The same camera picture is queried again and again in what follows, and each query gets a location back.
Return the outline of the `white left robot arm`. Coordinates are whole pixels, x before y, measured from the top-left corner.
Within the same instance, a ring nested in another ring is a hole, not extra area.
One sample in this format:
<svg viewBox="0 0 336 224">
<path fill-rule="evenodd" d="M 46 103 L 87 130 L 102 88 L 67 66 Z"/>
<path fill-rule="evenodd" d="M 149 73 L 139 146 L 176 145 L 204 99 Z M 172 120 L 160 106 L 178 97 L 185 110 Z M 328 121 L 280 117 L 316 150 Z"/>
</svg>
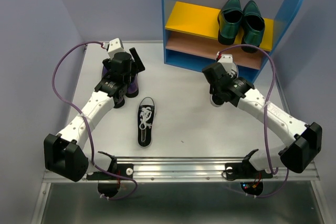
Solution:
<svg viewBox="0 0 336 224">
<path fill-rule="evenodd" d="M 114 156 L 99 151 L 99 158 L 95 159 L 93 147 L 90 156 L 83 148 L 87 141 L 93 141 L 92 131 L 110 110 L 122 107 L 125 98 L 138 95 L 138 74 L 145 70 L 135 48 L 125 51 L 123 46 L 113 42 L 102 48 L 108 53 L 108 58 L 102 62 L 105 72 L 90 99 L 82 109 L 66 101 L 77 115 L 56 135 L 48 134 L 44 139 L 45 168 L 73 182 L 98 171 L 106 179 L 118 177 Z"/>
</svg>

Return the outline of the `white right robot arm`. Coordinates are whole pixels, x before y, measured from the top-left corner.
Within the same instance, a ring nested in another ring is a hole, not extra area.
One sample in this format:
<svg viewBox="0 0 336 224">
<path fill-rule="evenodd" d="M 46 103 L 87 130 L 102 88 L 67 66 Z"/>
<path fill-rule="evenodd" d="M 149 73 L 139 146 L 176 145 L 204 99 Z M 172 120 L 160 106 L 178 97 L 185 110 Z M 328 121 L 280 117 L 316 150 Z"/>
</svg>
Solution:
<svg viewBox="0 0 336 224">
<path fill-rule="evenodd" d="M 202 73 L 210 85 L 211 102 L 214 106 L 231 103 L 263 123 L 283 143 L 268 151 L 254 149 L 240 163 L 229 164 L 226 173 L 228 180 L 254 178 L 270 165 L 276 168 L 285 167 L 300 174 L 320 152 L 322 127 L 318 123 L 307 124 L 295 119 L 266 101 L 245 78 L 232 78 L 219 62 L 205 67 Z"/>
</svg>

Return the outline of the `black sneaker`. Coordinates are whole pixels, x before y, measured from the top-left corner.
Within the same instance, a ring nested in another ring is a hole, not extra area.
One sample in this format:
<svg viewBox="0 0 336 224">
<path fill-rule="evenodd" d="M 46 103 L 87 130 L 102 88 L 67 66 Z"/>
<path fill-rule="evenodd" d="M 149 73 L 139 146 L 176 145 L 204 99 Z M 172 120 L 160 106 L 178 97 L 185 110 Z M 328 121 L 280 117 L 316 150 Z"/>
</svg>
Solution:
<svg viewBox="0 0 336 224">
<path fill-rule="evenodd" d="M 152 143 L 152 127 L 156 114 L 155 102 L 151 97 L 145 97 L 138 107 L 138 144 L 148 147 Z"/>
<path fill-rule="evenodd" d="M 238 71 L 238 67 L 235 63 L 232 63 L 232 69 L 231 69 L 231 72 L 230 72 L 230 77 L 232 79 L 235 79 L 238 77 L 238 74 L 239 74 L 239 71 Z M 213 88 L 210 87 L 210 102 L 211 102 L 211 105 L 213 105 L 214 107 L 220 107 L 222 106 L 224 103 L 221 103 L 221 104 L 217 104 L 215 103 L 215 96 L 213 95 Z"/>
</svg>

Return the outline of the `green loafer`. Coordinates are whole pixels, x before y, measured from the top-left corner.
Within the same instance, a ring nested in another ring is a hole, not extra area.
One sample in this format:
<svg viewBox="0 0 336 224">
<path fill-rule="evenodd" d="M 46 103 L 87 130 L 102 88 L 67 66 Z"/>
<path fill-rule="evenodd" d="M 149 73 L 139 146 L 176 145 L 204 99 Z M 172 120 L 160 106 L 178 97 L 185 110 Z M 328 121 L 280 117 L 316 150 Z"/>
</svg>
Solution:
<svg viewBox="0 0 336 224">
<path fill-rule="evenodd" d="M 265 32 L 265 21 L 254 0 L 244 7 L 241 26 L 244 31 L 241 43 L 259 47 Z"/>
<path fill-rule="evenodd" d="M 218 42 L 232 45 L 239 31 L 243 18 L 240 0 L 228 0 L 218 13 Z"/>
</svg>

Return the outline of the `purple loafer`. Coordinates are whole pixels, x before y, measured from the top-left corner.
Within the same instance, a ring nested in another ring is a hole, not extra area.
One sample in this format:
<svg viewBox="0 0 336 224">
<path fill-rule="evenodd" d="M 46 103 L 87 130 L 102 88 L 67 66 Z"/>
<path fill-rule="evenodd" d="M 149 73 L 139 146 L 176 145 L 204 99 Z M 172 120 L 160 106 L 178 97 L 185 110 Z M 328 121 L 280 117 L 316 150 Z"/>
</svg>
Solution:
<svg viewBox="0 0 336 224">
<path fill-rule="evenodd" d="M 103 77 L 107 73 L 107 69 L 105 67 L 102 68 L 102 74 L 101 77 Z M 114 104 L 114 109 L 119 109 L 125 104 L 125 99 L 124 97 L 120 98 L 118 102 Z"/>
<path fill-rule="evenodd" d="M 138 76 L 136 75 L 133 78 L 132 82 L 130 83 L 125 96 L 128 98 L 135 98 L 138 94 L 139 94 Z"/>
</svg>

